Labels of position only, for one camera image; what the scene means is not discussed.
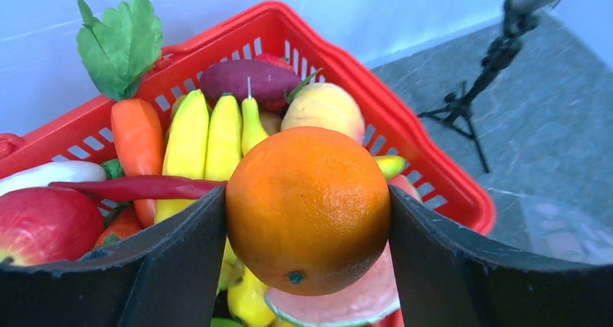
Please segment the clear zip top bag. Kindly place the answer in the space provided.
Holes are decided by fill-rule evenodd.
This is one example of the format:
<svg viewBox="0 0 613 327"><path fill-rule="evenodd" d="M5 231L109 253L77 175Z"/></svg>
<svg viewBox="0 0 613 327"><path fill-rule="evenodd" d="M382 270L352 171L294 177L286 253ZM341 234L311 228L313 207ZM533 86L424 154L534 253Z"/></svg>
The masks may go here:
<svg viewBox="0 0 613 327"><path fill-rule="evenodd" d="M579 263L612 263L612 227L554 198L489 187L497 220L489 237L539 255Z"/></svg>

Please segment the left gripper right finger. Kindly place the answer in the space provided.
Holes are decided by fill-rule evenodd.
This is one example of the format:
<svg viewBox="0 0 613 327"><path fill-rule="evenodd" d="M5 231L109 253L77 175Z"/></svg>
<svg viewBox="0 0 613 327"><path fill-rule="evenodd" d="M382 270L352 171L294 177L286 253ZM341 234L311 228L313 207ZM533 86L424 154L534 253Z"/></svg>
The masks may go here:
<svg viewBox="0 0 613 327"><path fill-rule="evenodd" d="M390 249L406 326L610 326L612 266L484 237L390 188Z"/></svg>

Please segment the toy watermelon slice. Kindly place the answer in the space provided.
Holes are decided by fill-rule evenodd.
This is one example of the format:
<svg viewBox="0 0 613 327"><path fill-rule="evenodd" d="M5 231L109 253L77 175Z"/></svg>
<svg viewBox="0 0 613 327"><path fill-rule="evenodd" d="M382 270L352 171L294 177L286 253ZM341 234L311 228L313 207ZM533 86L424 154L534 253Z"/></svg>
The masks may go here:
<svg viewBox="0 0 613 327"><path fill-rule="evenodd" d="M295 326L404 326L389 245L366 274L339 292L297 296L268 289L265 301Z"/></svg>

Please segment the toy orange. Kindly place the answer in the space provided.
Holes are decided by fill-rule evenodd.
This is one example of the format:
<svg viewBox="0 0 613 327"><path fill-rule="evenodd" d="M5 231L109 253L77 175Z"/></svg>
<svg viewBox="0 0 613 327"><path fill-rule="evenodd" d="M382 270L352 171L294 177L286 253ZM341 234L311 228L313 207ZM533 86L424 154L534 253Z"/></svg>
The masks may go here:
<svg viewBox="0 0 613 327"><path fill-rule="evenodd" d="M360 279L390 234L387 181L369 151L319 127L276 133L242 158L226 185L226 226L240 261L297 295Z"/></svg>

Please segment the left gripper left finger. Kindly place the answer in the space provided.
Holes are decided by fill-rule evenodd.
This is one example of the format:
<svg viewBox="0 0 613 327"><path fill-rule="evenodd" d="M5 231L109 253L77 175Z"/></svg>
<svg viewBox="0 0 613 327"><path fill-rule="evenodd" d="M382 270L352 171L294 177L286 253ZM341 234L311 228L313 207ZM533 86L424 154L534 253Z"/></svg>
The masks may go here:
<svg viewBox="0 0 613 327"><path fill-rule="evenodd" d="M209 326L226 240L224 189L76 261L1 267L3 326Z"/></svg>

